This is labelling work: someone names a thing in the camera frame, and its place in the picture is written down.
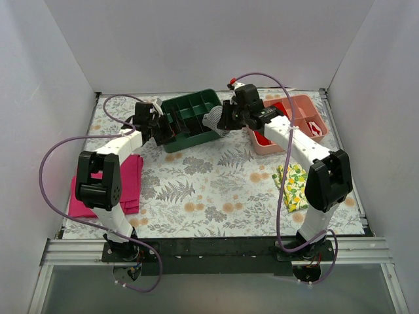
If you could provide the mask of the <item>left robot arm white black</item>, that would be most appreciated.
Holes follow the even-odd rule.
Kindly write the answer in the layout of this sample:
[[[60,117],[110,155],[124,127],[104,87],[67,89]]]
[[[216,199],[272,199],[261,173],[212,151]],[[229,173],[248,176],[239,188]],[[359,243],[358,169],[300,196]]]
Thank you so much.
[[[120,123],[122,129],[116,138],[98,150],[80,153],[75,197],[98,217],[111,252],[131,262],[139,255],[139,245],[120,205],[120,166],[148,140],[153,138],[157,145],[162,145],[188,132],[188,128],[177,107],[163,110],[144,102],[136,103],[134,115]]]

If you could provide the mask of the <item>grey striped boxer underwear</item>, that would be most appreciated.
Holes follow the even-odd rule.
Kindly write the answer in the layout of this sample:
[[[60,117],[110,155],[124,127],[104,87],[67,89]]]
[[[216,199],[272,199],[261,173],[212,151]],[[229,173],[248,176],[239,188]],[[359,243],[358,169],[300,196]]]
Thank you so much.
[[[213,107],[209,113],[206,113],[202,119],[202,125],[215,131],[220,137],[226,137],[229,133],[228,130],[222,130],[217,127],[221,120],[223,107],[218,105]]]

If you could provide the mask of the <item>green divided organizer tray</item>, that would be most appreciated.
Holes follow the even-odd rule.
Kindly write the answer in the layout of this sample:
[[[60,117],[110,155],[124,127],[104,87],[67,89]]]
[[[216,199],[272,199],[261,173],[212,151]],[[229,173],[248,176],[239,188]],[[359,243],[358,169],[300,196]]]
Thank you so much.
[[[220,136],[215,131],[202,125],[202,119],[213,107],[220,104],[216,92],[212,89],[164,100],[161,108],[170,126],[170,111],[178,111],[189,129],[189,133],[176,134],[171,141],[164,144],[164,150],[173,153],[219,139]]]

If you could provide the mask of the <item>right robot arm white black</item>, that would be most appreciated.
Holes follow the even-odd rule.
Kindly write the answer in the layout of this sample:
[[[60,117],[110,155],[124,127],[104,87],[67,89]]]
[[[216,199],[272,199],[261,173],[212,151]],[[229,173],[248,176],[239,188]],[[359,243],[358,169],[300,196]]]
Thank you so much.
[[[217,129],[247,127],[259,132],[294,158],[307,174],[304,194],[308,201],[306,217],[296,234],[294,247],[282,247],[304,260],[320,252],[327,227],[337,207],[353,190],[350,159],[343,150],[332,151],[309,138],[294,124],[292,117],[274,105],[265,106],[253,84],[228,84],[232,98],[224,101]]]

